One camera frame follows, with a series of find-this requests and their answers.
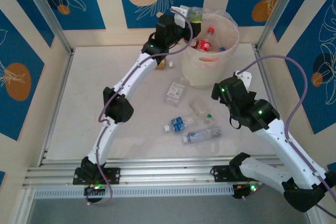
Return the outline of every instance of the small object on floor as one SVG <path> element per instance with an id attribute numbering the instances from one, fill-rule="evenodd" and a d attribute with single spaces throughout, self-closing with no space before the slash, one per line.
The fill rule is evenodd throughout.
<path id="1" fill-rule="evenodd" d="M 190 102 L 190 107 L 195 112 L 195 114 L 204 120 L 204 122 L 211 126 L 214 124 L 215 120 L 210 114 L 208 106 L 205 104 L 205 102 L 200 97 L 195 97 Z"/>
<path id="2" fill-rule="evenodd" d="M 183 143 L 193 144 L 211 140 L 222 136 L 220 127 L 212 127 L 196 132 L 188 132 L 188 135 L 183 137 Z"/>
<path id="3" fill-rule="evenodd" d="M 166 65 L 166 59 L 163 59 L 160 64 L 156 67 L 156 69 L 164 69 Z"/>
<path id="4" fill-rule="evenodd" d="M 184 77 L 176 77 L 172 80 L 165 96 L 165 102 L 177 107 L 185 92 L 187 82 Z"/>
<path id="5" fill-rule="evenodd" d="M 165 132 L 168 132 L 170 130 L 173 130 L 174 132 L 180 132 L 183 131 L 185 128 L 196 125 L 197 123 L 198 119 L 196 115 L 178 117 L 174 118 L 170 122 L 170 124 L 166 124 L 164 126 L 164 130 Z"/>

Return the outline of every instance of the blue bottle label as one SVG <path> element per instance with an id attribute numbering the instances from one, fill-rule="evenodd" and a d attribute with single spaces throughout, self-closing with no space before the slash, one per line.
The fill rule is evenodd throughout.
<path id="1" fill-rule="evenodd" d="M 180 132 L 184 130 L 184 123 L 181 117 L 175 118 L 172 120 L 172 125 L 175 132 Z"/>

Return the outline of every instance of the clear plastic container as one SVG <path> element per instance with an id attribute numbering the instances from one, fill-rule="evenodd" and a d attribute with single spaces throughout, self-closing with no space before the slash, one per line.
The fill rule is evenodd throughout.
<path id="1" fill-rule="evenodd" d="M 222 136 L 221 128 L 213 127 L 200 131 L 188 132 L 188 135 L 183 137 L 183 143 L 185 144 L 200 143 L 221 136 Z"/>
<path id="2" fill-rule="evenodd" d="M 238 28 L 228 19 L 215 14 L 203 14 L 202 30 L 197 39 L 204 38 L 208 27 L 215 28 L 215 39 L 212 41 L 211 52 L 198 51 L 192 47 L 186 48 L 182 55 L 182 74 L 188 84 L 196 89 L 210 89 L 223 79 L 227 62 L 234 58 L 239 45 Z"/>
<path id="3" fill-rule="evenodd" d="M 198 119 L 196 115 L 177 117 L 170 121 L 170 124 L 166 124 L 164 126 L 165 132 L 174 131 L 180 132 L 185 128 L 191 127 L 198 123 Z"/>
<path id="4" fill-rule="evenodd" d="M 187 81 L 184 77 L 176 77 L 172 80 L 165 95 L 165 102 L 177 107 L 187 87 Z"/>
<path id="5" fill-rule="evenodd" d="M 215 120 L 210 114 L 209 108 L 200 97 L 195 97 L 195 99 L 190 102 L 190 107 L 207 125 L 211 126 L 214 124 Z"/>

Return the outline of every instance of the coca-cola bottle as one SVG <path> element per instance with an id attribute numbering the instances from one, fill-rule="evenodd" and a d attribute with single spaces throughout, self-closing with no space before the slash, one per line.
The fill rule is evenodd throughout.
<path id="1" fill-rule="evenodd" d="M 208 28 L 208 33 L 207 33 L 205 39 L 201 40 L 198 43 L 197 50 L 205 51 L 205 52 L 210 51 L 214 32 L 215 32 L 215 29 L 213 27 Z"/>

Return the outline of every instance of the metal bracket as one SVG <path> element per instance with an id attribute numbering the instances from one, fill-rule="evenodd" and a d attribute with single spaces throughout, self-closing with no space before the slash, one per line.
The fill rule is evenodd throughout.
<path id="1" fill-rule="evenodd" d="M 118 185 L 120 180 L 120 168 L 103 168 L 103 173 L 108 179 L 111 185 Z M 98 182 L 99 184 L 105 185 L 105 180 L 101 180 Z M 74 176 L 74 180 L 72 181 L 74 185 L 90 185 L 91 182 L 84 180 L 79 176 Z"/>
<path id="2" fill-rule="evenodd" d="M 248 178 L 239 174 L 235 176 L 232 172 L 232 166 L 230 165 L 217 165 L 214 166 L 210 173 L 214 176 L 215 182 L 247 182 Z"/>

